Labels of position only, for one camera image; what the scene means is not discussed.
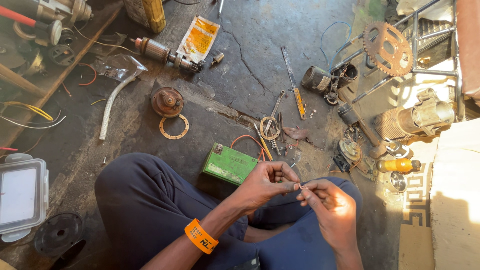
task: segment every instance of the orange wristband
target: orange wristband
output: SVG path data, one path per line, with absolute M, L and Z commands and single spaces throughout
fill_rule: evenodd
M 218 244 L 218 240 L 213 239 L 208 235 L 198 224 L 198 219 L 193 219 L 190 224 L 185 227 L 185 234 L 197 248 L 206 254 L 212 253 L 213 249 Z

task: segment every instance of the blue wire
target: blue wire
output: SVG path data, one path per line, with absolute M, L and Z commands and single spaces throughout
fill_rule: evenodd
M 335 58 L 335 56 L 343 49 L 343 47 L 347 44 L 347 42 L 350 40 L 350 35 L 352 34 L 352 27 L 347 24 L 346 22 L 334 22 L 333 24 L 331 24 L 329 27 L 327 27 L 327 29 L 325 29 L 325 31 L 323 32 L 322 34 L 322 37 L 320 38 L 320 50 L 324 53 L 324 56 L 325 58 L 327 59 L 327 63 L 328 63 L 328 56 L 325 54 L 324 50 L 322 49 L 322 40 L 324 38 L 324 34 L 325 32 L 330 28 L 332 27 L 334 24 L 337 24 L 337 23 L 342 23 L 342 24 L 346 24 L 348 25 L 348 28 L 349 28 L 349 32 L 348 32 L 348 37 L 347 37 L 347 40 L 345 40 L 345 43 L 342 45 L 342 47 L 338 50 L 338 52 L 335 53 L 335 55 L 332 57 L 332 60 L 330 61 L 330 64 L 328 65 L 330 68 L 328 69 L 328 73 L 331 73 L 332 72 L 332 62 L 333 62 L 333 59 Z

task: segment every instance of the person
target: person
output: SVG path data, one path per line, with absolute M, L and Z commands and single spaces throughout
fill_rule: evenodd
M 359 190 L 337 177 L 303 186 L 308 189 L 300 190 L 285 162 L 264 161 L 219 201 L 160 158 L 131 153 L 103 169 L 95 195 L 108 237 L 129 269 L 363 269 Z M 192 232 L 205 233 L 205 247 L 218 241 L 209 255 Z

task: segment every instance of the white braided hose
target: white braided hose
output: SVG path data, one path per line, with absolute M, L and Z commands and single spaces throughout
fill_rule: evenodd
M 135 74 L 131 75 L 130 77 L 123 80 L 112 92 L 110 97 L 108 98 L 107 105 L 105 106 L 105 111 L 103 112 L 103 121 L 102 121 L 102 128 L 100 129 L 100 140 L 105 140 L 107 136 L 107 129 L 108 129 L 108 120 L 110 119 L 110 110 L 112 109 L 113 101 L 117 97 L 117 94 L 122 90 L 129 82 L 135 80 Z

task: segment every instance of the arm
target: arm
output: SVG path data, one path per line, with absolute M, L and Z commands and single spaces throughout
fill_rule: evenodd
M 363 270 L 357 247 L 355 200 L 326 179 L 305 184 L 297 196 L 301 205 L 315 211 L 320 231 L 335 254 L 338 270 Z
M 208 213 L 199 224 L 212 238 L 218 239 L 240 217 L 253 213 L 273 196 L 297 190 L 295 183 L 299 182 L 298 176 L 285 162 L 260 162 L 237 190 Z M 203 251 L 183 234 L 142 269 L 187 270 L 192 268 L 203 254 Z

